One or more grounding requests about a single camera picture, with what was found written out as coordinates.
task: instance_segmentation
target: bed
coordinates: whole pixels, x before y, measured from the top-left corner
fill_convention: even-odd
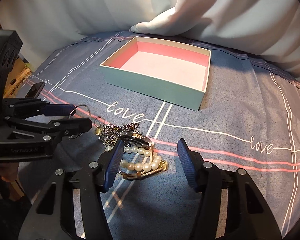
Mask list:
[[[99,65],[136,36],[211,50],[208,86],[199,111],[104,81]],[[282,236],[299,219],[300,83],[275,65],[241,51],[179,36],[110,32],[56,50],[26,80],[18,96],[26,95],[32,84],[40,81],[46,83],[40,95],[43,100],[86,104],[92,117],[102,116],[115,125],[139,122],[140,130],[154,141],[158,155],[169,163],[167,171],[141,181],[117,175],[114,186],[101,195],[114,239],[189,236],[200,194],[193,192],[184,176],[176,153],[180,138],[221,169],[246,169],[270,206]],[[77,114],[86,117],[87,111],[81,108]],[[42,116],[31,119],[49,121]],[[57,168],[78,170],[82,162],[96,160],[103,151],[94,129],[77,139],[63,139],[53,159],[22,163],[20,181],[34,200]],[[78,191],[75,216],[77,235],[84,237]]]

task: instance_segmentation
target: blue gripper pad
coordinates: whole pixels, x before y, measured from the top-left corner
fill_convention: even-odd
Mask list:
[[[105,170],[105,182],[104,182],[104,189],[106,191],[109,190],[113,186],[115,176],[117,175],[119,165],[123,156],[123,148],[124,148],[124,142],[119,141],[119,144],[117,147],[115,147],[111,151],[114,151],[112,159]]]
[[[40,110],[40,114],[44,114],[44,116],[69,116],[74,109],[74,105],[47,104]]]
[[[180,139],[178,141],[178,155],[179,159],[183,168],[183,172],[186,175],[186,179],[188,181],[188,184],[191,188],[196,189],[198,187],[196,182],[196,169],[194,167],[194,164],[192,163],[192,160],[189,156],[191,151],[189,150],[186,142],[184,139]]]

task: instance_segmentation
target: gold lock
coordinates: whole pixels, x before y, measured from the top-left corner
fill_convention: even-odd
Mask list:
[[[102,127],[97,127],[94,133],[95,135],[100,136],[101,132],[102,132]]]

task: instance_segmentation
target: jewelry pile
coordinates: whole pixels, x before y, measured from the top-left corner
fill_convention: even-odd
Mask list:
[[[138,131],[138,123],[130,123],[125,125],[113,125],[104,124],[96,125],[95,134],[98,139],[106,146],[105,151],[111,151],[117,138],[124,141],[124,153],[135,153],[138,155],[144,155],[145,158],[142,163],[128,162],[125,159],[121,160],[118,173],[123,176],[124,179],[141,179],[145,176],[158,173],[160,171],[166,171],[168,169],[168,162],[163,160],[161,156],[158,156],[154,152],[153,142],[146,136],[142,135]],[[126,173],[121,169],[126,168],[129,171],[136,171],[135,173]]]

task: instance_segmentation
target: metal chain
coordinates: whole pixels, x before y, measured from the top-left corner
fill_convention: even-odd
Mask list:
[[[139,129],[139,123],[129,123],[129,124],[123,124],[123,125],[113,125],[108,124],[105,125],[102,128],[102,131],[99,135],[99,140],[102,141],[102,143],[105,146],[111,146],[113,147],[115,140],[117,137],[124,131],[133,131],[136,133],[140,133],[138,131]]]

